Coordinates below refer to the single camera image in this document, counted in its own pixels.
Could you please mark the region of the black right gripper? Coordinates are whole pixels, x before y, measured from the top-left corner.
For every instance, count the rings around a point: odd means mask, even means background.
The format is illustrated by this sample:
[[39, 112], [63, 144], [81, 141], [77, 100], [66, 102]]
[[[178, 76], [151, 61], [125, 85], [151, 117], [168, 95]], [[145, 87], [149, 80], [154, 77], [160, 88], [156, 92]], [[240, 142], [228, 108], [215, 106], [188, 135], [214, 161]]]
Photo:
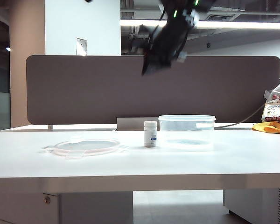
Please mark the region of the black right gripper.
[[197, 11], [173, 11], [157, 35], [151, 35], [145, 46], [142, 75], [170, 68], [182, 52], [189, 31], [198, 22]]

